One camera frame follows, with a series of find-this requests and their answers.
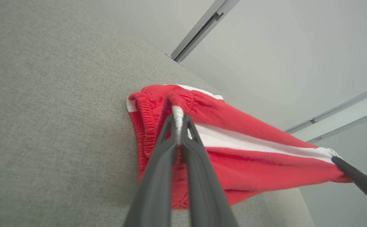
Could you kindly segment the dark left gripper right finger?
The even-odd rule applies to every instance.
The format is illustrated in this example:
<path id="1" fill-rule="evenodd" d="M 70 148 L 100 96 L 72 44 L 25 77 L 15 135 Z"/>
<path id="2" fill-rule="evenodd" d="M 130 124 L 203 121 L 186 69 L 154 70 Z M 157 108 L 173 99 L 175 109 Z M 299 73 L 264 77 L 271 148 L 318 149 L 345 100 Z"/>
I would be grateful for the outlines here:
<path id="1" fill-rule="evenodd" d="M 237 227 L 238 223 L 195 123 L 184 115 L 181 148 L 187 166 L 192 227 Z"/>

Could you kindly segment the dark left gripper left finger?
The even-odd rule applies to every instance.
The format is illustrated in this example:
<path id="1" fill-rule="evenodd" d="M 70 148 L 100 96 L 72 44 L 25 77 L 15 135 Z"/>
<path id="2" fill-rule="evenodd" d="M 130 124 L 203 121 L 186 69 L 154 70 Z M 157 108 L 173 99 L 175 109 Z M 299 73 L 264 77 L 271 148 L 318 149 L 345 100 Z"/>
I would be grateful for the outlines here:
<path id="1" fill-rule="evenodd" d="M 160 132 L 125 227 L 169 227 L 172 219 L 172 167 L 177 153 L 177 131 L 169 115 Z"/>

